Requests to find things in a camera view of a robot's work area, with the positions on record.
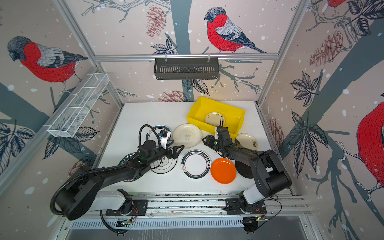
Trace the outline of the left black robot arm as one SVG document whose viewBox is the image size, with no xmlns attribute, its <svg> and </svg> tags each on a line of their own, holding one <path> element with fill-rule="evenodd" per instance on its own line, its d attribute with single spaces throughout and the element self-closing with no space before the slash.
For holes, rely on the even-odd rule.
<svg viewBox="0 0 384 240">
<path fill-rule="evenodd" d="M 156 142 L 148 140 L 138 146 L 131 159 L 121 165 L 102 168 L 82 166 L 79 173 L 70 177 L 54 193 L 50 201 L 50 210 L 55 215 L 66 216 L 68 220 L 76 220 L 88 212 L 96 199 L 97 193 L 121 181 L 136 181 L 145 175 L 151 164 L 166 157 L 177 159 L 184 145 L 174 146 L 171 140 L 166 147 L 156 146 Z"/>
</svg>

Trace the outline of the plain cream plate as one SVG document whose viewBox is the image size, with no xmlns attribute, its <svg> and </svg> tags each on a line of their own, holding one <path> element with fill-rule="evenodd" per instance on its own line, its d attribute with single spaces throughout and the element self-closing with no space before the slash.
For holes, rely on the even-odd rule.
<svg viewBox="0 0 384 240">
<path fill-rule="evenodd" d="M 192 148 L 201 142 L 202 133 L 195 125 L 183 124 L 174 130 L 172 137 L 177 146 L 184 145 L 185 148 Z"/>
</svg>

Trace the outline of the green lettered plate under arm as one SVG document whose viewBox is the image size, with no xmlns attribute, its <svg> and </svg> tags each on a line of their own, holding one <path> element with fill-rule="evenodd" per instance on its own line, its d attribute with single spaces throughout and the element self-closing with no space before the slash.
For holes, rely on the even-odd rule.
<svg viewBox="0 0 384 240">
<path fill-rule="evenodd" d="M 147 166 L 143 155 L 137 153 L 126 155 L 119 165 L 124 165 L 124 168 L 121 169 L 126 177 L 124 182 L 134 182 L 139 179 Z"/>
</svg>

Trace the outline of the cream plate with black characters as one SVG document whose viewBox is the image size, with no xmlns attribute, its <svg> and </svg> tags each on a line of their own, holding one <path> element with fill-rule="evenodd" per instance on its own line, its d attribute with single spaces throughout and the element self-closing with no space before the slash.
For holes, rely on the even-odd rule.
<svg viewBox="0 0 384 240">
<path fill-rule="evenodd" d="M 205 123 L 214 127 L 223 126 L 225 122 L 226 119 L 221 113 L 211 112 L 205 117 Z"/>
</svg>

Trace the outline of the green red rimmed white plate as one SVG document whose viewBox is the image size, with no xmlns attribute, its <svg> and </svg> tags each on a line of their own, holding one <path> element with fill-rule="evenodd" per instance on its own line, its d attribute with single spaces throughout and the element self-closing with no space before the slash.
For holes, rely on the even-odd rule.
<svg viewBox="0 0 384 240">
<path fill-rule="evenodd" d="M 200 179 L 210 172 L 211 159 L 201 150 L 191 150 L 182 157 L 181 169 L 187 177 Z"/>
</svg>

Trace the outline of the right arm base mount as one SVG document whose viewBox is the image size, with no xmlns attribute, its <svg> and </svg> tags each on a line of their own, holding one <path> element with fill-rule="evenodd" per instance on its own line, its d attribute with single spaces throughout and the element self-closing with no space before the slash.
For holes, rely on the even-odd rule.
<svg viewBox="0 0 384 240">
<path fill-rule="evenodd" d="M 264 201 L 248 204 L 245 199 L 226 199 L 223 211 L 228 215 L 266 215 L 267 210 Z"/>
</svg>

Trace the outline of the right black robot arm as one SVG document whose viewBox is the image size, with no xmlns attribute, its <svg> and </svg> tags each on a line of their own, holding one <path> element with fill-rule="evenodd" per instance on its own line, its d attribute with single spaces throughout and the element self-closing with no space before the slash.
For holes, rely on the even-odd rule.
<svg viewBox="0 0 384 240">
<path fill-rule="evenodd" d="M 233 141 L 227 127 L 218 126 L 216 134 L 202 138 L 205 146 L 221 156 L 242 163 L 251 169 L 255 183 L 241 193 L 241 199 L 249 205 L 269 198 L 292 185 L 283 162 L 273 150 L 256 151 Z"/>
</svg>

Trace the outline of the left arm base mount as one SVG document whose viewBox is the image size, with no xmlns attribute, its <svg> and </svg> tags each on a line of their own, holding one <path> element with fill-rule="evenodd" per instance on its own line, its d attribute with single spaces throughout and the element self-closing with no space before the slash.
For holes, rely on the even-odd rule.
<svg viewBox="0 0 384 240">
<path fill-rule="evenodd" d="M 148 200 L 125 201 L 118 210 L 107 210 L 107 217 L 138 217 L 145 216 L 148 208 Z"/>
</svg>

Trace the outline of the orange plate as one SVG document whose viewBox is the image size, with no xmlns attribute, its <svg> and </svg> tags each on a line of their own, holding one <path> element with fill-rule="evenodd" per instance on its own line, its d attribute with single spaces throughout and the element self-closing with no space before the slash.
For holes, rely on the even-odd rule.
<svg viewBox="0 0 384 240">
<path fill-rule="evenodd" d="M 237 170 L 232 161 L 220 158 L 212 163 L 211 175 L 213 179 L 220 184 L 230 184 L 235 180 Z"/>
</svg>

